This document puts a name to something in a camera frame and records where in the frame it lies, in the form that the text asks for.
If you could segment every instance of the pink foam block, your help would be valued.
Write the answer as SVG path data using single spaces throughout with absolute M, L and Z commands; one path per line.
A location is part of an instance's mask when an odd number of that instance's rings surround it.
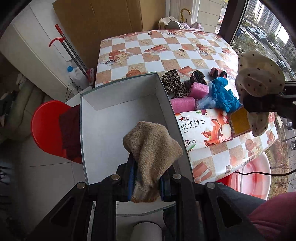
M 193 97 L 175 98 L 170 101 L 174 113 L 193 111 L 195 99 Z
M 209 93 L 209 86 L 194 82 L 190 89 L 190 97 L 200 100 Z

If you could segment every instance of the white van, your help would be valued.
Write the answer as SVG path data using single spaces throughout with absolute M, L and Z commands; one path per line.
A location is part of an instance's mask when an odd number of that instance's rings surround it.
M 266 38 L 266 33 L 262 29 L 260 29 L 259 27 L 256 27 L 256 31 L 262 34 Z

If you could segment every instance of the brown cardboard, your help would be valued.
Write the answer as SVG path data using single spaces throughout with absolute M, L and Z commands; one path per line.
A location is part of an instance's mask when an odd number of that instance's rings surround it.
M 54 10 L 87 67 L 96 67 L 101 40 L 157 29 L 165 0 L 57 0 Z

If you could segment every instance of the white box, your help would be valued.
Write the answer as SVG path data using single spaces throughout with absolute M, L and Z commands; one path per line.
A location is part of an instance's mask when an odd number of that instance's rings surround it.
M 180 174 L 193 181 L 169 98 L 158 74 L 149 73 L 116 80 L 81 95 L 81 151 L 88 184 L 102 181 L 127 162 L 129 153 L 122 140 L 139 121 L 159 123 L 168 129 L 183 149 L 183 156 L 177 160 Z

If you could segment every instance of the red handle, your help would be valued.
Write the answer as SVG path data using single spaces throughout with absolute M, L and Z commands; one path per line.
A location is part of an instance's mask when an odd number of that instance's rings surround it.
M 49 43 L 49 47 L 50 47 L 51 44 L 52 44 L 54 41 L 56 41 L 56 40 L 59 40 L 59 41 L 62 43 L 63 40 L 64 40 L 64 38 L 55 38 L 55 39 L 53 39 L 52 41 L 50 41 L 50 43 Z
M 60 29 L 60 27 L 59 27 L 58 24 L 55 25 L 55 28 L 57 29 L 57 31 L 59 32 L 59 34 L 63 37 L 64 33 L 63 33 L 63 31 Z

